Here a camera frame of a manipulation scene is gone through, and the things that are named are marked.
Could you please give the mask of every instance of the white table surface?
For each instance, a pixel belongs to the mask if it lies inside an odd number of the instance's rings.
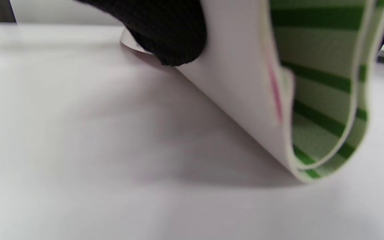
[[[0,28],[1,240],[384,240],[384,66],[361,149],[301,185],[120,32]]]

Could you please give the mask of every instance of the black fabric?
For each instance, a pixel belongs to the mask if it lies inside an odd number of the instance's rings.
[[[207,29],[199,0],[78,0],[107,12],[130,30],[163,65],[195,60],[204,50]]]

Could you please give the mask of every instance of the green striped paper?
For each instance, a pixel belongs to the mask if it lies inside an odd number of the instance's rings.
[[[295,166],[338,170],[367,129],[366,90],[384,29],[384,0],[271,0],[279,57],[296,75]]]

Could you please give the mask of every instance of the gloved hand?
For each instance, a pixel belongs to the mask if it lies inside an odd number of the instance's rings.
[[[78,0],[119,19],[137,43],[162,65],[195,60],[204,50],[207,29],[199,0]]]

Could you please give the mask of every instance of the green stripe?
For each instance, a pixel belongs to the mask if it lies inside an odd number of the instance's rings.
[[[384,7],[384,0],[377,0],[376,7]]]
[[[361,65],[359,67],[359,81],[365,82],[366,79],[367,79],[367,66]]]
[[[298,147],[293,145],[294,153],[296,154],[296,157],[305,165],[311,165],[315,163],[315,160],[313,160],[311,157],[309,157],[305,152],[300,150]]]
[[[363,13],[361,6],[271,11],[274,26],[344,30],[359,30]]]
[[[356,110],[356,117],[363,120],[363,121],[367,121],[367,111],[358,108]]]
[[[336,76],[316,69],[299,66],[289,62],[282,62],[282,65],[290,68],[297,76],[318,82],[328,87],[335,88],[345,93],[351,93],[351,81],[348,78]]]
[[[345,126],[343,124],[297,100],[294,101],[294,111],[339,138],[343,135],[345,130]]]
[[[321,177],[315,170],[306,170],[305,173],[307,173],[308,176],[313,179],[318,179]]]
[[[337,152],[340,156],[348,159],[352,154],[355,152],[355,147],[350,146],[347,143],[344,143],[343,146],[339,149],[339,152]]]

